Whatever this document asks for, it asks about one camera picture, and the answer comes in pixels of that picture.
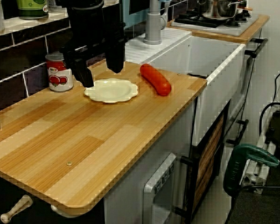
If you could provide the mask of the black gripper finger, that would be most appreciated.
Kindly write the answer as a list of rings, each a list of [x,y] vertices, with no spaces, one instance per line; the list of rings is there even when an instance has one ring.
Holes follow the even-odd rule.
[[[125,43],[120,42],[105,51],[107,68],[120,73],[125,61]]]
[[[76,80],[81,82],[83,87],[90,88],[94,86],[92,73],[88,69],[86,61],[79,58],[75,59],[72,64],[72,72]]]

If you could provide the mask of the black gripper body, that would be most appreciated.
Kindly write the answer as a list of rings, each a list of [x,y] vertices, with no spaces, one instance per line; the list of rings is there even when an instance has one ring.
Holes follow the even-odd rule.
[[[73,37],[61,48],[65,58],[89,60],[117,43],[126,43],[121,6],[62,4],[67,9]]]

